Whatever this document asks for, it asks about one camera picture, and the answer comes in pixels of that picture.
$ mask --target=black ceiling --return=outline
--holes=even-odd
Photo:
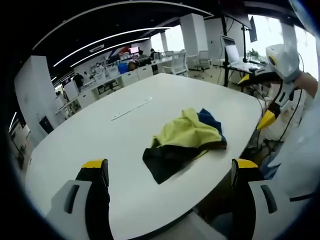
[[[165,1],[182,3],[211,12],[215,16],[220,15],[216,0]],[[110,47],[139,39],[144,32],[129,33],[107,39],[77,52],[58,66],[53,67],[63,57],[89,43],[130,30],[156,27],[167,20],[189,13],[208,16],[206,13],[172,4],[132,1],[134,3],[105,7],[84,14],[64,24],[32,50],[40,39],[64,21],[84,11],[116,2],[121,2],[121,0],[9,2],[7,8],[2,8],[2,15],[6,16],[2,32],[6,40],[3,56],[5,63],[2,66],[5,69],[7,80],[10,80],[9,87],[13,88],[12,80],[30,55],[46,56],[51,76],[59,77],[71,70],[70,65],[90,55],[89,49],[101,44],[104,44],[104,47]],[[274,4],[292,10],[288,0],[251,0],[248,2]],[[255,10],[259,13],[262,8],[247,7],[247,9],[249,13],[254,13]],[[176,20],[165,26],[172,27],[178,23],[179,21]]]

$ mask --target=office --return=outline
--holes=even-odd
[[[21,64],[14,78],[18,107],[12,114],[11,136],[19,133],[25,139],[15,142],[16,136],[12,137],[12,148],[16,148],[17,156],[26,155],[23,148],[31,146],[28,151],[32,161],[30,156],[25,157],[22,168],[26,171],[26,187],[43,215],[50,211],[51,199],[63,183],[75,179],[81,166],[90,160],[108,159],[111,199],[124,201],[124,193],[117,192],[115,186],[125,188],[125,195],[129,195],[144,182],[145,192],[142,191],[136,199],[141,206],[153,203],[165,194],[161,190],[154,195],[151,192],[162,189],[169,182],[172,185],[163,191],[173,191],[173,186],[179,188],[180,181],[191,184],[194,180],[192,176],[201,175],[203,169],[221,169],[214,179],[201,179],[201,184],[207,186],[208,182],[214,181],[214,186],[209,185],[204,190],[199,187],[199,192],[194,194],[196,197],[189,197],[188,206],[176,207],[168,197],[167,204],[175,208],[171,219],[166,215],[161,219],[162,223],[153,222],[154,225],[149,225],[148,229],[136,226],[128,231],[121,231],[119,222],[111,222],[111,230],[119,239],[142,236],[172,222],[186,213],[183,212],[186,208],[191,205],[193,208],[203,200],[228,173],[232,158],[240,157],[247,149],[250,139],[250,143],[260,149],[264,146],[264,139],[285,139],[291,129],[298,127],[308,101],[305,92],[302,97],[299,92],[294,94],[291,101],[293,109],[289,109],[284,120],[278,118],[281,121],[278,120],[273,129],[270,127],[269,131],[257,134],[254,129],[261,117],[261,108],[267,108],[263,100],[269,97],[271,102],[279,90],[274,86],[270,93],[269,88],[258,85],[255,86],[257,90],[244,89],[246,94],[243,94],[237,83],[245,73],[250,73],[250,69],[262,68],[268,62],[265,49],[275,44],[295,45],[303,59],[300,69],[304,68],[305,72],[319,79],[318,42],[311,33],[301,28],[288,4],[266,8],[265,14],[259,12],[261,7],[255,9],[252,4],[244,6],[246,15],[249,14],[246,20],[254,20],[257,41],[251,42],[252,31],[246,30],[248,26],[243,32],[242,27],[246,25],[243,19],[230,17],[230,12],[229,15],[222,15],[223,8],[218,11],[202,3],[151,1],[128,1],[85,8],[85,14],[82,10],[68,15],[66,21],[59,22],[60,26],[55,24],[46,33],[54,31],[47,35],[44,33],[34,41],[31,56]],[[115,17],[114,13],[130,17],[123,19]],[[112,26],[107,29],[106,16],[113,16],[112,21],[108,21],[108,26]],[[228,57],[225,56],[225,46],[236,49],[238,54],[233,57],[245,64],[243,68],[233,65],[235,62],[230,61],[233,57],[228,52]],[[152,59],[149,58],[151,49],[157,52]],[[243,58],[260,64],[243,62]],[[248,105],[251,106],[250,111],[244,107]],[[226,153],[231,151],[232,154],[223,154],[225,161],[212,166],[210,159],[218,158],[218,153],[210,151],[195,160],[190,168],[172,176],[169,182],[157,185],[141,161],[144,150],[150,147],[153,136],[161,133],[166,123],[178,118],[182,110],[188,108],[194,108],[197,113],[204,108],[217,121],[221,121],[221,135],[228,141]],[[231,113],[240,116],[238,123],[231,122],[227,117]],[[290,123],[289,130],[282,136]],[[50,163],[61,161],[68,165],[60,170],[60,179],[39,181],[45,175],[47,178],[55,176],[55,173],[44,173],[43,169],[57,170],[57,166],[41,162],[43,158]],[[121,173],[115,174],[112,169],[119,169],[119,161],[128,158],[139,163],[133,164],[135,162],[132,161],[121,168]],[[135,179],[133,172],[143,177]],[[134,178],[123,184],[125,176]],[[52,188],[45,187],[54,181]],[[183,194],[187,192],[182,191],[181,198],[185,197]],[[144,202],[140,199],[142,196],[148,196],[150,200]],[[122,205],[111,208],[110,215],[118,219],[125,216],[124,212],[124,215],[115,212],[115,209],[121,208]],[[143,214],[141,218],[147,224],[147,211]],[[129,226],[132,221],[128,219],[126,224]]]

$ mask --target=blue cloth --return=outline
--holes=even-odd
[[[222,141],[224,141],[224,142],[227,141],[225,136],[223,136],[223,134],[222,134],[221,122],[215,120],[215,118],[211,115],[210,112],[208,112],[207,110],[202,108],[202,110],[197,114],[198,114],[199,121],[201,123],[207,124],[211,127],[214,127],[215,129],[217,129],[219,134],[222,137]]]

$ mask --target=office desk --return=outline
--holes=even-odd
[[[221,122],[227,149],[209,151],[157,184],[142,160],[145,148],[188,107],[205,108]],[[210,193],[241,155],[260,116],[252,96],[159,73],[96,101],[51,132],[32,152],[26,192],[46,215],[51,198],[85,162],[107,158],[112,235],[115,240],[139,237],[176,220]]]

